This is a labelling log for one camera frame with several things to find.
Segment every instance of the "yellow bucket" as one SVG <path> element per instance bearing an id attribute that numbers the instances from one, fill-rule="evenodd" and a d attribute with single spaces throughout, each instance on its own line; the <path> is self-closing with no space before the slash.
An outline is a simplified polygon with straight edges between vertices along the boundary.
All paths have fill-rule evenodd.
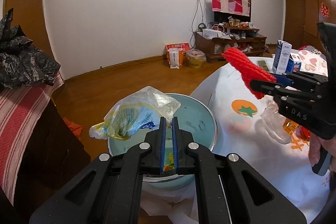
<path id="1" fill-rule="evenodd" d="M 199 69 L 202 67 L 203 62 L 206 61 L 205 54 L 199 50 L 189 50 L 186 53 L 189 61 L 189 67 Z"/>

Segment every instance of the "white tablecloth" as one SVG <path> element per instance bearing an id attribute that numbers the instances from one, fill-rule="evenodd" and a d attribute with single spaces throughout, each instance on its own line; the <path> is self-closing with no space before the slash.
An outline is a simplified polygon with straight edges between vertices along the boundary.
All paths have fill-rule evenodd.
<path id="1" fill-rule="evenodd" d="M 271 58 L 250 59 L 254 63 L 263 59 L 272 67 Z M 213 152 L 241 156 L 297 206 L 310 223 L 327 201 L 329 172 L 324 177 L 312 172 L 308 142 L 293 137 L 292 143 L 282 145 L 265 132 L 260 115 L 272 97 L 257 100 L 230 64 L 206 78 L 191 96 L 207 105 L 217 120 L 218 138 Z M 144 184 L 141 207 L 149 215 L 168 215 L 174 224 L 194 224 L 198 219 L 194 183 L 178 191 Z"/>

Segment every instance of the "baseboard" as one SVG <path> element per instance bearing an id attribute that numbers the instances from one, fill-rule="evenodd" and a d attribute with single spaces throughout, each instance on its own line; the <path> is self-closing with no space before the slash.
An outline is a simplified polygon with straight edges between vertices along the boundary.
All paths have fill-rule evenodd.
<path id="1" fill-rule="evenodd" d="M 132 67 L 132 66 L 139 65 L 139 64 L 145 64 L 145 63 L 160 61 L 160 60 L 163 60 L 163 59 L 166 59 L 166 58 L 167 58 L 167 56 L 165 54 L 162 54 L 162 55 L 146 57 L 146 58 L 142 58 L 142 59 L 138 59 L 138 60 L 127 61 L 127 62 L 124 62 L 124 63 L 120 63 L 120 64 L 108 66 L 108 67 L 105 67 L 105 68 L 89 71 L 89 72 L 83 73 L 81 75 L 76 75 L 74 77 L 71 77 L 71 78 L 65 80 L 64 82 L 66 83 L 68 81 L 71 81 L 72 79 L 75 79 L 75 78 L 79 77 L 79 76 L 82 76 L 82 75 L 85 75 L 85 74 L 88 74 L 88 73 L 92 73 L 92 72 L 94 72 L 95 75 L 100 75 L 100 74 L 104 74 L 104 73 L 107 73 L 107 72 L 110 72 L 110 71 L 114 71 L 114 70 L 118 70 L 118 69 L 122 69 L 122 68 L 128 68 L 128 67 Z"/>

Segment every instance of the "orange fruit print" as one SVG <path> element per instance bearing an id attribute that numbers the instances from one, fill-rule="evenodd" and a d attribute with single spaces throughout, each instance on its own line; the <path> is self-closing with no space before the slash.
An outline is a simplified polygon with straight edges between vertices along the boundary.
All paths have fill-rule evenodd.
<path id="1" fill-rule="evenodd" d="M 231 107 L 234 112 L 243 116 L 253 117 L 253 115 L 257 114 L 258 112 L 257 107 L 247 100 L 234 100 L 231 103 Z"/>

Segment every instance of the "blue and white box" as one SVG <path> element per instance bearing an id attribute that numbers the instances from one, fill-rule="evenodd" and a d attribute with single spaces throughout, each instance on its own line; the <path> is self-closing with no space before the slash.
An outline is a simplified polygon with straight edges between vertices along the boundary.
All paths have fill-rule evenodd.
<path id="1" fill-rule="evenodd" d="M 273 73 L 280 75 L 286 72 L 291 49 L 292 44 L 289 44 L 286 41 L 278 40 L 278 45 L 272 66 Z"/>
<path id="2" fill-rule="evenodd" d="M 302 60 L 299 56 L 298 50 L 292 50 L 289 59 L 288 64 L 286 68 L 287 73 L 292 73 L 293 71 L 300 70 L 302 65 Z"/>

